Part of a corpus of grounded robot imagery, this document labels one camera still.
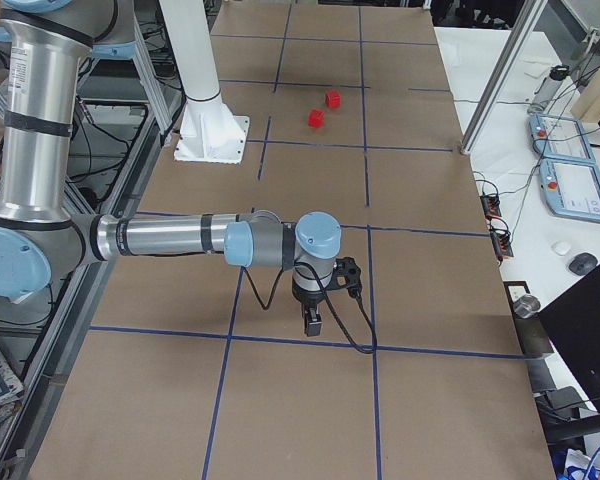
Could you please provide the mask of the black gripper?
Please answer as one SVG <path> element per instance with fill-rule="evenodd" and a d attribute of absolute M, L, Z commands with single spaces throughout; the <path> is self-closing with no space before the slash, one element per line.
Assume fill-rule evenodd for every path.
<path fill-rule="evenodd" d="M 304 321 L 304 334 L 307 337 L 317 337 L 321 334 L 322 318 L 319 304 L 325 300 L 321 291 L 309 291 L 299 285 L 292 286 L 294 298 L 300 302 Z"/>

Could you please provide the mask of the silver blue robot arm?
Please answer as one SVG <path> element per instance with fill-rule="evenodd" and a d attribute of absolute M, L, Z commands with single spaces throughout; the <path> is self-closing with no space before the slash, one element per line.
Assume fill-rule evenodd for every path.
<path fill-rule="evenodd" d="M 78 73 L 89 56 L 138 50 L 130 1 L 6 1 L 11 40 L 0 180 L 0 296 L 18 299 L 59 275 L 120 256 L 220 254 L 243 268 L 291 271 L 304 330 L 336 286 L 341 228 L 324 212 L 285 223 L 268 211 L 171 218 L 73 215 L 63 205 Z"/>

